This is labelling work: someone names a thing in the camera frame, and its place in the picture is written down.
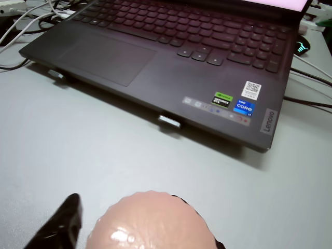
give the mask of sticker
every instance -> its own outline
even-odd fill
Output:
[[[244,101],[244,100],[238,100],[238,102],[234,108],[234,111],[251,117],[253,115],[255,107],[256,107],[256,105],[253,103],[250,103],[250,102]]]
[[[257,100],[260,89],[261,89],[260,84],[247,81],[241,96],[246,97],[248,99]]]
[[[182,103],[184,103],[186,105],[189,105],[189,106],[192,106],[196,109],[203,110],[205,112],[211,113],[211,114],[216,115],[220,118],[225,118],[225,119],[234,121],[236,123],[239,123],[239,124],[247,126],[247,127],[249,127],[250,123],[251,123],[251,119],[249,117],[244,117],[240,114],[238,115],[234,112],[230,112],[230,111],[222,108],[221,106],[219,107],[219,106],[213,105],[213,104],[211,104],[211,105],[206,104],[204,102],[194,100],[194,99],[189,98],[189,97],[185,97],[182,100]]]
[[[277,111],[267,108],[266,112],[265,112],[265,117],[264,117],[263,123],[261,124],[260,131],[262,133],[272,136],[273,132],[274,132],[274,127],[276,124],[277,117],[278,117]]]
[[[212,104],[219,105],[224,108],[228,108],[229,104],[230,104],[230,102],[232,102],[232,100],[233,100],[232,96],[228,96],[221,92],[216,92],[216,94],[212,100]]]

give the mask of lenovo logo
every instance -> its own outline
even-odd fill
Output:
[[[260,128],[262,133],[273,135],[277,115],[278,112],[275,110],[266,109],[265,117]]]

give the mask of laptop keyboard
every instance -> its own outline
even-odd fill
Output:
[[[220,66],[225,59],[277,73],[287,28],[142,0],[98,0],[73,20],[178,47],[178,55]]]

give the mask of touchpad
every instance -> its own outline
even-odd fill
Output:
[[[96,35],[81,40],[60,61],[95,76],[128,86],[155,51]]]

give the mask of intel core sticker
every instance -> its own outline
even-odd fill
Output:
[[[232,100],[233,100],[232,96],[223,94],[221,92],[216,92],[216,94],[212,100],[212,104],[219,105],[224,108],[228,108],[229,104],[232,102]]]
[[[234,111],[251,117],[253,115],[255,107],[256,107],[256,105],[253,103],[250,103],[250,102],[244,101],[244,100],[238,100],[238,102],[234,108]]]
[[[256,84],[256,83],[247,81],[244,86],[241,96],[246,97],[248,99],[257,100],[260,89],[261,89],[260,84]]]
[[[272,136],[273,132],[274,132],[274,127],[276,124],[277,116],[278,116],[277,111],[267,108],[266,112],[265,112],[265,117],[264,117],[263,123],[261,124],[260,131],[262,133]]]

